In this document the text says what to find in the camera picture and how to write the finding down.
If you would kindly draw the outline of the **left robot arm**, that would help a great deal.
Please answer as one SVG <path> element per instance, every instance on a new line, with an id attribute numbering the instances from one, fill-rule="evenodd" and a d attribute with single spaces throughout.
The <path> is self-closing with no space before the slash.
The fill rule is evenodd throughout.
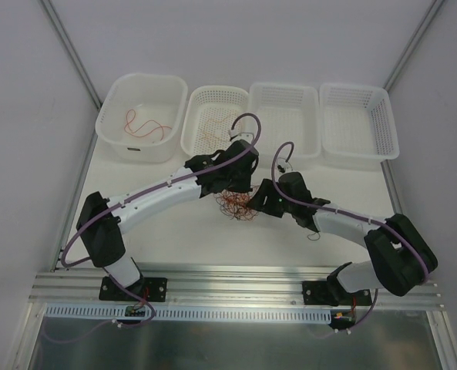
<path id="1" fill-rule="evenodd" d="M 259 153 L 246 140 L 233 141 L 228 149 L 190 158 L 167 179 L 132 195 L 105 198 L 90 194 L 76 225 L 89 259 L 116 282 L 127 300 L 143 291 L 143 276 L 126 255 L 123 235 L 146 218 L 177 204 L 229 190 L 247 193 L 257 168 Z"/>

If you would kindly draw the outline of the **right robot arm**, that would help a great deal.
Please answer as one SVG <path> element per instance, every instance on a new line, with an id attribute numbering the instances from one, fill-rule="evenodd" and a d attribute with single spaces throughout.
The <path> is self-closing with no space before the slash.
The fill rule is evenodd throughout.
<path id="1" fill-rule="evenodd" d="M 298 172 L 279 180 L 265 179 L 249 200 L 248 208 L 281 218 L 290 214 L 303 228 L 331 234 L 363 247 L 369 259 L 348 262 L 310 289 L 319 304 L 338 306 L 359 291 L 384 288 L 403 297 L 423 284 L 439 262 L 414 224 L 404 214 L 379 220 L 354 214 L 329 200 L 313 197 Z"/>

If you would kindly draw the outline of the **red orange wire ball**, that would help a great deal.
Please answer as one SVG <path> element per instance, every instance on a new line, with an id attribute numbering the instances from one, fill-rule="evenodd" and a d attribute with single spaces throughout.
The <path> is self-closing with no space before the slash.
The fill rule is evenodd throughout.
<path id="1" fill-rule="evenodd" d="M 219 206 L 220 212 L 231 220 L 252 221 L 258 212 L 247 206 L 252 198 L 252 193 L 237 193 L 224 190 L 216 193 L 213 198 Z"/>

